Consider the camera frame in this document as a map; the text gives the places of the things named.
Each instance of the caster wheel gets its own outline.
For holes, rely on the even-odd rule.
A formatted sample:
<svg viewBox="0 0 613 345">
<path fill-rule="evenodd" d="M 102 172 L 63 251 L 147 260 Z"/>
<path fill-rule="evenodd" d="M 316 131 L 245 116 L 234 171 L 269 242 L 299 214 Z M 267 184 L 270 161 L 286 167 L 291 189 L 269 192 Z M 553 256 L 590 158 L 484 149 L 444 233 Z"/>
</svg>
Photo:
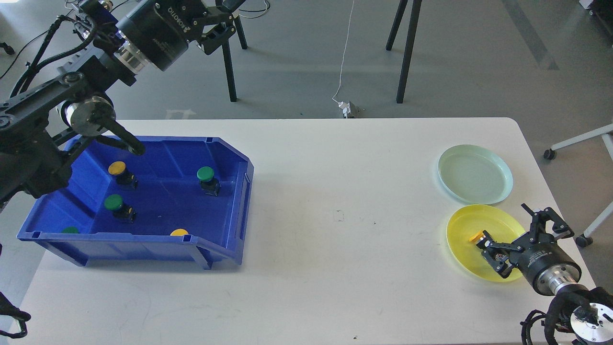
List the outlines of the caster wheel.
<svg viewBox="0 0 613 345">
<path fill-rule="evenodd" d="M 585 248 L 590 244 L 594 243 L 594 240 L 591 237 L 585 237 L 581 235 L 575 239 L 575 243 L 577 244 L 577 246 Z"/>
<path fill-rule="evenodd" d="M 552 149 L 549 150 L 545 150 L 545 153 L 543 154 L 543 158 L 547 159 L 547 160 L 553 160 L 555 158 L 555 156 L 557 156 L 558 153 Z"/>
</svg>

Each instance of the white table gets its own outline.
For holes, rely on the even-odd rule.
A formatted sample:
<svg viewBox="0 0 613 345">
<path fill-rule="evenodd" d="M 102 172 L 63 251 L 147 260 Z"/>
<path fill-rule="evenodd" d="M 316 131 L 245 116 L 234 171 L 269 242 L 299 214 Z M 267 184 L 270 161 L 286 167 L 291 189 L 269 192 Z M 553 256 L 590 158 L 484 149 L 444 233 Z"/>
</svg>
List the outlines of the white table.
<svg viewBox="0 0 613 345">
<path fill-rule="evenodd" d="M 499 154 L 515 187 L 496 207 L 558 209 L 508 118 L 123 121 L 138 135 L 219 136 L 255 166 L 242 266 L 94 262 L 46 253 L 22 303 L 32 344 L 519 343 L 551 297 L 451 257 L 464 204 L 436 176 L 457 144 Z M 570 239 L 560 246 L 594 283 Z M 533 337 L 543 339 L 536 326 Z M 23 341 L 10 341 L 21 344 Z"/>
</svg>

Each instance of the floor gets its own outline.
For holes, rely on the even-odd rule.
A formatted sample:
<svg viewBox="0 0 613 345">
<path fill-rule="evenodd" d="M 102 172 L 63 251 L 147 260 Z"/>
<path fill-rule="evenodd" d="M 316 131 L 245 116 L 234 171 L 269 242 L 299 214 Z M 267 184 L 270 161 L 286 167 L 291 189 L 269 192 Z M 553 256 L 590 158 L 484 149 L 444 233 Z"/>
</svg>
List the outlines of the floor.
<svg viewBox="0 0 613 345">
<path fill-rule="evenodd" d="M 248 50 L 240 49 L 236 37 L 230 40 L 237 103 L 228 98 L 221 52 L 206 56 L 191 47 L 165 72 L 148 66 L 134 86 L 114 85 L 108 94 L 118 118 L 341 117 L 332 95 L 338 87 L 352 0 L 270 2 L 267 15 L 243 19 Z M 128 3 L 114 14 L 121 17 L 133 6 Z M 242 8 L 263 6 L 260 0 L 247 0 Z M 387 52 L 397 1 L 355 1 L 337 99 L 353 102 L 360 117 L 513 118 L 561 214 L 581 233 L 613 200 L 613 161 L 598 138 L 559 150 L 554 161 L 542 155 L 556 142 L 612 121 L 613 48 L 603 29 L 577 0 L 426 1 L 405 102 L 397 104 L 410 6 L 395 47 Z M 17 50 L 65 11 L 63 0 L 0 4 L 0 41 Z M 61 28 L 58 37 L 50 52 L 77 43 L 68 27 Z M 27 48 L 0 80 L 3 98 L 38 44 Z M 0 71 L 11 61 L 0 55 Z M 54 76 L 49 67 L 38 82 Z M 50 128 L 61 129 L 57 118 Z M 19 196 L 4 213 L 25 215 L 30 205 L 30 198 Z M 0 261 L 0 274 L 9 277 L 0 282 L 0 290 L 19 304 L 42 251 L 14 240 L 20 224 L 5 221 L 5 214 L 0 219 L 0 242 L 10 248 Z M 595 282 L 613 292 L 611 228 L 613 217 L 593 235 L 594 244 L 581 252 Z"/>
</svg>

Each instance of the yellow object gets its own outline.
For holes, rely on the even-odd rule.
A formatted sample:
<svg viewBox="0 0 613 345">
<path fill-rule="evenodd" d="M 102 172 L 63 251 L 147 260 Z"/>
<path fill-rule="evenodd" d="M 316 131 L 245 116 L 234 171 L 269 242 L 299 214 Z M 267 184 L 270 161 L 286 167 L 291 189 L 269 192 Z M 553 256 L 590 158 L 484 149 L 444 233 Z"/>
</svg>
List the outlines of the yellow object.
<svg viewBox="0 0 613 345">
<path fill-rule="evenodd" d="M 126 170 L 126 164 L 122 161 L 116 161 L 113 164 L 109 165 L 109 174 L 111 175 L 120 175 Z"/>
<path fill-rule="evenodd" d="M 183 236 L 188 234 L 188 231 L 185 229 L 176 229 L 175 231 L 170 233 L 171 236 Z"/>
<path fill-rule="evenodd" d="M 485 236 L 483 231 L 479 231 L 478 233 L 474 234 L 473 237 L 469 238 L 468 241 L 472 244 L 477 244 L 479 239 L 481 239 L 483 236 Z"/>
<path fill-rule="evenodd" d="M 512 282 L 521 277 L 518 269 L 513 269 L 507 279 L 500 277 L 481 256 L 481 250 L 466 240 L 482 230 L 487 230 L 496 242 L 505 243 L 525 233 L 521 224 L 502 210 L 488 205 L 465 206 L 456 211 L 447 224 L 447 243 L 456 260 L 469 272 L 488 281 Z"/>
</svg>

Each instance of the blue bin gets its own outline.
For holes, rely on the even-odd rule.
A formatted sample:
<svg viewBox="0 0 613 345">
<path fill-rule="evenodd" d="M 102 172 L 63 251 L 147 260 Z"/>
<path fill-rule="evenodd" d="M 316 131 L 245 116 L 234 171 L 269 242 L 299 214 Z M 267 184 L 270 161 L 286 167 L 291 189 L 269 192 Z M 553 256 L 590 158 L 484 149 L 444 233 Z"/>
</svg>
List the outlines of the blue bin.
<svg viewBox="0 0 613 345">
<path fill-rule="evenodd" d="M 243 260 L 253 165 L 220 138 L 139 137 L 146 153 L 135 156 L 97 142 L 73 163 L 67 188 L 36 201 L 17 238 L 34 241 L 75 265 L 90 259 Z M 125 190 L 107 168 L 124 161 L 138 186 Z M 206 195 L 196 177 L 202 166 L 215 171 L 218 196 Z M 134 208 L 134 223 L 122 223 L 104 208 L 120 194 Z M 76 227 L 79 233 L 62 233 Z M 184 228 L 188 235 L 170 236 Z"/>
</svg>

